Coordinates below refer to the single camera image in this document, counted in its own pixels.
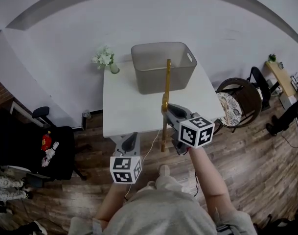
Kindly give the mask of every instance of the patterned cushion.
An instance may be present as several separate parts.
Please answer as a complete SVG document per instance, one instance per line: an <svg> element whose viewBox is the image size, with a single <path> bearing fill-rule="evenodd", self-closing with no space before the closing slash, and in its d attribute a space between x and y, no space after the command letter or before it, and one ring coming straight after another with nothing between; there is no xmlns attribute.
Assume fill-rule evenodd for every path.
<svg viewBox="0 0 298 235"><path fill-rule="evenodd" d="M242 116L239 103L228 93L219 92L216 95L225 111L225 117L221 117L218 120L226 126L238 125Z"/></svg>

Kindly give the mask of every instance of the table top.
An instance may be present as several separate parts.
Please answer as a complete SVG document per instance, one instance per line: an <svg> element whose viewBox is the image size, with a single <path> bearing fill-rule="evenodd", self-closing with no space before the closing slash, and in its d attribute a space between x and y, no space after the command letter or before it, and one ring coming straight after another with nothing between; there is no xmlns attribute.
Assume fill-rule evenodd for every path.
<svg viewBox="0 0 298 235"><path fill-rule="evenodd" d="M275 75L278 83L280 84L282 90L287 94L287 96L293 96L297 92L291 84L291 78L288 75L285 68L281 69L278 66L277 62L265 62L266 66L272 71Z"/></svg>
<svg viewBox="0 0 298 235"><path fill-rule="evenodd" d="M122 136L163 128L163 93L140 94L133 62L118 63L118 74L104 71L103 136ZM197 65L187 87L171 91L169 103L178 104L208 119L225 116L216 92L201 65Z"/></svg>

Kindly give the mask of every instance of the red package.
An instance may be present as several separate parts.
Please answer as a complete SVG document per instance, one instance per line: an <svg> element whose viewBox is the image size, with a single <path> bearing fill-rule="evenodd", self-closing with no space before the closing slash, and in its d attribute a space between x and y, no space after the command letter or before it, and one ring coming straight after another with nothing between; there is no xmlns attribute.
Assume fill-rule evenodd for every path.
<svg viewBox="0 0 298 235"><path fill-rule="evenodd" d="M47 132L47 134L42 136L42 146L41 149L43 151L49 150L52 143L52 138L50 137L50 131Z"/></svg>

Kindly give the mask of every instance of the white cable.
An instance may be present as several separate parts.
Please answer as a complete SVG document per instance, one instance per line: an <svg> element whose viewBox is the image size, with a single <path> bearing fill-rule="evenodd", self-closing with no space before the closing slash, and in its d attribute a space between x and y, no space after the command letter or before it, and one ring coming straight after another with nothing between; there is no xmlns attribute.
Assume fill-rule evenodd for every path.
<svg viewBox="0 0 298 235"><path fill-rule="evenodd" d="M153 140L150 150L149 150L148 153L144 156L144 158L143 158L143 160L142 160L142 164L143 164L145 158L149 155L150 151L152 150L153 144L154 144L155 140L158 138L159 133L160 133L160 131L158 131L157 136L156 136L155 139ZM132 186L132 185L133 185L133 184L130 184L130 186L129 186L129 190L128 190L128 192L126 193L125 197L126 197L126 196L128 195L128 193L130 192L130 189L131 189L131 186Z"/></svg>

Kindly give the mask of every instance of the person's left arm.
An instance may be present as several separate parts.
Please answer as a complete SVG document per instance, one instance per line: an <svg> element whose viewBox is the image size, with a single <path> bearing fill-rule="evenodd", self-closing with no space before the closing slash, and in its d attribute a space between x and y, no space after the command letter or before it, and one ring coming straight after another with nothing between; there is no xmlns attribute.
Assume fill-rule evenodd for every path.
<svg viewBox="0 0 298 235"><path fill-rule="evenodd" d="M100 221L102 230L108 226L111 218L123 206L126 192L126 184L112 184L108 194L94 217Z"/></svg>

